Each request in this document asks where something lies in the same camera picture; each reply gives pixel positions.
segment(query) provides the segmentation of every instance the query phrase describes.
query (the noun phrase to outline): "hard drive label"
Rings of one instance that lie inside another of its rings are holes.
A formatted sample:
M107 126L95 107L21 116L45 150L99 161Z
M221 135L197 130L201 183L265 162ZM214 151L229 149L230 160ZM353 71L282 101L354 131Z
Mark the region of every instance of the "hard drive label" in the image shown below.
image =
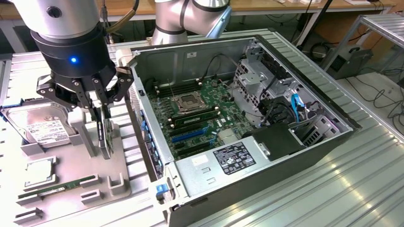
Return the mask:
M243 142L214 151L214 154L227 175L257 164Z
M27 125L26 129L41 145L70 138L61 120Z

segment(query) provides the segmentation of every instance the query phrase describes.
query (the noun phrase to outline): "wooden table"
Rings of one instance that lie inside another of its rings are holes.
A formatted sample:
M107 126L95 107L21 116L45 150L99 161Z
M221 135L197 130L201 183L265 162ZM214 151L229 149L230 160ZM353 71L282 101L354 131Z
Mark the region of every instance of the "wooden table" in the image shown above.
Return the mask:
M314 22L319 17L321 11L325 7L327 0L322 3L313 4L309 9L309 13L314 13L306 30L303 31L301 44L313 28ZM387 13L393 6L395 6L394 0L382 0L385 4L385 10L382 13ZM130 11L134 5L134 0L107 0L109 9L109 20L118 21L122 16ZM279 3L277 0L233 0L231 6L234 9L234 16L247 16L247 15L265 15L265 14L297 14L305 13L307 11L309 5L303 3ZM347 11L367 11L375 10L375 6L351 5L345 0L334 0L327 12L347 12ZM13 4L0 4L0 29L7 37L9 42L13 45L15 52L27 52L25 43L21 40L19 35L15 32L17 26L25 26L21 14ZM141 0L138 13L131 20L150 20L155 19L155 0Z

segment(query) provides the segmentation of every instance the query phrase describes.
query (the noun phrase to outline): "hard drive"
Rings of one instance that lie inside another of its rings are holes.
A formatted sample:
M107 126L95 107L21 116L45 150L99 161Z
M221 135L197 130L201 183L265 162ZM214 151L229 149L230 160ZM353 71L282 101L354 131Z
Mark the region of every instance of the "hard drive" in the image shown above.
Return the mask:
M46 98L2 107L2 115L22 135L26 143L50 148L69 144L78 131L69 124L69 110Z

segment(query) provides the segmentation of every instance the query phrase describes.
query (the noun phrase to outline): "metal panel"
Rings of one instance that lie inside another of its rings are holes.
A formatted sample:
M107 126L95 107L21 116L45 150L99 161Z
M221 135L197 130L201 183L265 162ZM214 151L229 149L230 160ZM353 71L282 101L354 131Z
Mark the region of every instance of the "metal panel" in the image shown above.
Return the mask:
M193 226L399 226L404 223L404 147L403 137L377 117L370 116L366 107L347 94L318 65L278 34L269 30L226 33L223 37L261 34L285 56L306 72L307 77L321 86L363 130L338 147L310 169L290 177L261 193L249 197L227 209L207 217ZM194 36L190 40L202 40ZM147 45L146 41L110 46L131 48ZM14 64L30 62L17 54ZM129 162L133 196L126 200L86 210L45 226L166 226L165 216L154 208L154 199L147 193L149 176L129 116L117 109L115 122L122 125L126 135L126 158Z

